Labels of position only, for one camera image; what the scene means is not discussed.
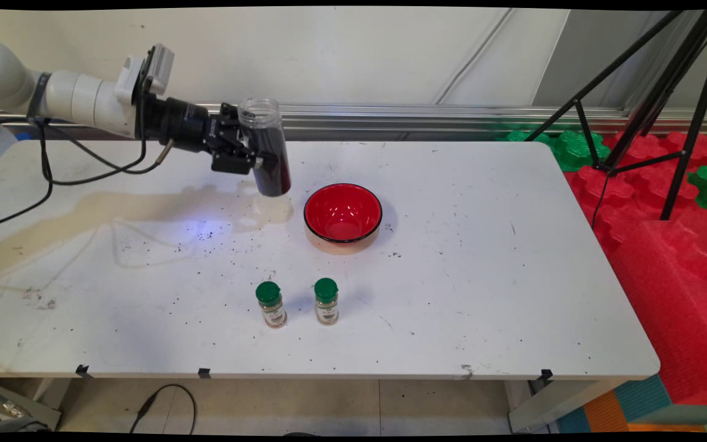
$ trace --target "red bowl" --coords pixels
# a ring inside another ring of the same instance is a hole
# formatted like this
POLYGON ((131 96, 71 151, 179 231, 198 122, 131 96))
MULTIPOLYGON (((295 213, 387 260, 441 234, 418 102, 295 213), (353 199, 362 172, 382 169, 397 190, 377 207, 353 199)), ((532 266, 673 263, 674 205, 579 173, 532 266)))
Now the red bowl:
POLYGON ((305 204, 305 224, 317 237, 331 242, 367 238, 381 224, 381 202, 356 184, 331 184, 316 190, 305 204))

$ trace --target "black tripod leg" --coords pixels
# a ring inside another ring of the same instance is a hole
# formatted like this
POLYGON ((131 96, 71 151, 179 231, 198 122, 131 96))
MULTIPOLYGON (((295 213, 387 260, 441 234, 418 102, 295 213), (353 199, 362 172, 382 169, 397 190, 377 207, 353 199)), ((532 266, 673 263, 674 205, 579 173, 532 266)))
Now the black tripod leg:
POLYGON ((626 149, 634 140, 637 132, 641 128, 646 126, 649 118, 653 117, 654 112, 660 107, 666 97, 668 97, 668 90, 674 86, 673 81, 679 79, 678 74, 680 72, 685 72, 694 61, 699 53, 699 49, 705 41, 705 36, 707 36, 707 9, 705 9, 695 26, 689 31, 689 34, 681 43, 680 47, 673 55, 673 59, 670 60, 667 67, 665 68, 662 75, 657 79, 654 87, 646 96, 646 99, 637 108, 637 111, 632 115, 629 124, 624 129, 623 135, 616 143, 615 147, 612 148, 611 154, 607 157, 604 162, 609 168, 616 168, 618 163, 620 163, 621 158, 623 158, 626 153, 626 149))
POLYGON ((695 115, 692 117, 692 123, 689 126, 689 133, 687 134, 687 140, 684 143, 684 156, 678 161, 678 167, 676 167, 676 174, 673 176, 673 182, 670 184, 670 191, 667 193, 667 199, 665 200, 665 207, 662 209, 662 217, 660 219, 667 220, 670 219, 671 213, 673 213, 673 206, 676 204, 676 198, 678 196, 678 191, 681 188, 682 182, 684 182, 684 175, 687 172, 687 166, 689 165, 689 159, 692 156, 692 151, 695 148, 695 142, 697 140, 698 134, 700 133, 700 126, 702 126, 702 119, 705 117, 705 112, 707 111, 707 76, 705 77, 705 83, 702 87, 702 92, 700 93, 700 99, 698 101, 697 108, 695 108, 695 115))
POLYGON ((651 115, 650 118, 648 118, 648 121, 646 122, 645 126, 643 126, 642 131, 640 131, 640 136, 645 137, 648 135, 648 133, 651 131, 651 128, 653 128, 654 124, 656 123, 657 118, 659 118, 659 114, 662 113, 662 109, 665 108, 667 101, 670 100, 670 95, 674 92, 676 87, 678 86, 678 83, 681 82, 681 80, 684 78, 684 76, 687 75, 687 72, 689 72, 689 68, 692 67, 693 64, 695 64, 695 61, 698 59, 700 56, 700 53, 704 50, 704 48, 707 47, 707 39, 705 39, 705 42, 702 44, 702 46, 699 48, 697 53, 695 54, 695 58, 693 58, 693 61, 691 63, 687 64, 686 68, 684 70, 680 71, 678 75, 676 75, 676 78, 671 81, 671 86, 668 87, 667 93, 665 93, 665 97, 662 99, 662 104, 659 106, 654 111, 654 114, 651 115))
POLYGON ((648 118, 648 121, 646 121, 645 125, 643 126, 642 131, 640 131, 641 137, 645 137, 646 135, 648 135, 648 132, 651 132, 651 128, 653 128, 654 124, 656 123, 657 118, 659 118, 659 114, 662 113, 662 109, 665 108, 665 104, 667 104, 668 100, 670 100, 669 93, 667 95, 667 98, 665 98, 665 100, 663 101, 662 105, 659 106, 659 108, 657 108, 654 111, 654 114, 651 115, 650 118, 648 118))
POLYGON ((601 71, 597 76, 594 77, 588 84, 586 84, 582 89, 578 90, 575 95, 572 96, 572 98, 567 101, 563 106, 561 106, 561 109, 558 109, 555 111, 554 114, 550 118, 547 119, 544 123, 542 123, 541 126, 539 126, 536 131, 534 131, 531 135, 528 135, 525 140, 527 142, 532 142, 534 138, 538 137, 542 132, 546 131, 547 128, 549 128, 553 123, 555 123, 558 118, 563 117, 563 115, 569 110, 572 109, 572 106, 574 106, 574 100, 580 100, 583 98, 588 92, 591 92, 593 88, 597 87, 599 83, 609 74, 612 73, 612 71, 615 71, 618 67, 620 67, 624 61, 629 59, 634 53, 636 53, 640 48, 642 48, 647 42, 651 41, 656 34, 658 34, 662 29, 665 28, 673 19, 679 16, 682 11, 670 11, 667 12, 667 15, 662 17, 661 20, 659 20, 656 25, 651 27, 651 29, 648 30, 647 33, 643 34, 639 39, 637 39, 636 42, 632 43, 631 47, 627 48, 624 53, 621 53, 618 58, 616 58, 614 61, 612 61, 609 66, 604 68, 603 71, 601 71))

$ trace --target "table leg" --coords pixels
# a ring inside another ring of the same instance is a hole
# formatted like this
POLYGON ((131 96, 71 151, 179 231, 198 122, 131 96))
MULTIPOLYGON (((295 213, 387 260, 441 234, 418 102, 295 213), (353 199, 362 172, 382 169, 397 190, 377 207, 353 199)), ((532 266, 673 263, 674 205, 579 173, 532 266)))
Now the table leg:
POLYGON ((513 433, 533 433, 626 380, 553 381, 509 413, 513 433))

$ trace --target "bowl rim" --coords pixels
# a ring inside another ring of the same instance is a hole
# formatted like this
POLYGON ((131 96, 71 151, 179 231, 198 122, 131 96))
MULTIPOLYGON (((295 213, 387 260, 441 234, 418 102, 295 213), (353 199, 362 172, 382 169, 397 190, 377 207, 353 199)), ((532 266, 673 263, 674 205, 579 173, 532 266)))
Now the bowl rim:
POLYGON ((317 236, 318 238, 322 238, 323 240, 329 241, 329 242, 336 242, 336 243, 342 244, 342 243, 348 243, 348 242, 361 241, 361 240, 367 238, 368 236, 372 235, 373 232, 375 232, 376 230, 378 230, 378 227, 381 225, 382 219, 384 219, 384 207, 382 207, 382 205, 381 205, 381 200, 378 199, 378 196, 376 196, 375 193, 371 192, 371 190, 370 190, 369 188, 364 187, 364 185, 353 184, 353 182, 335 182, 334 184, 325 185, 325 186, 322 187, 322 188, 318 188, 318 190, 316 190, 315 192, 312 192, 312 195, 309 196, 309 198, 307 198, 307 201, 305 201, 305 206, 304 206, 304 210, 303 210, 303 216, 304 216, 304 219, 305 219, 305 226, 307 226, 307 228, 309 229, 309 231, 312 232, 313 235, 317 236), (378 222, 375 224, 375 226, 373 226, 373 229, 370 229, 369 232, 367 232, 366 234, 362 235, 362 236, 359 237, 359 238, 353 238, 353 239, 332 239, 332 238, 329 238, 329 237, 325 237, 324 235, 321 235, 321 234, 319 234, 318 232, 316 232, 314 229, 312 229, 311 225, 307 222, 307 204, 308 204, 309 201, 312 199, 312 197, 315 196, 316 193, 322 191, 324 188, 332 187, 332 185, 340 185, 340 184, 354 185, 354 187, 362 188, 362 190, 364 190, 364 191, 370 193, 370 194, 373 196, 373 198, 376 199, 376 203, 378 203, 378 212, 379 212, 378 222))

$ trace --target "blue object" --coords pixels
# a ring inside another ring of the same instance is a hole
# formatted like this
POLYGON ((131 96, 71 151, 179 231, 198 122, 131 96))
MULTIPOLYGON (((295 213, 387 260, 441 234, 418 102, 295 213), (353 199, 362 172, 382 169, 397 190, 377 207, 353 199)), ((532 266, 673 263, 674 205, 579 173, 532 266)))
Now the blue object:
POLYGON ((558 430, 561 433, 591 433, 589 419, 585 416, 585 409, 575 409, 558 420, 558 430))

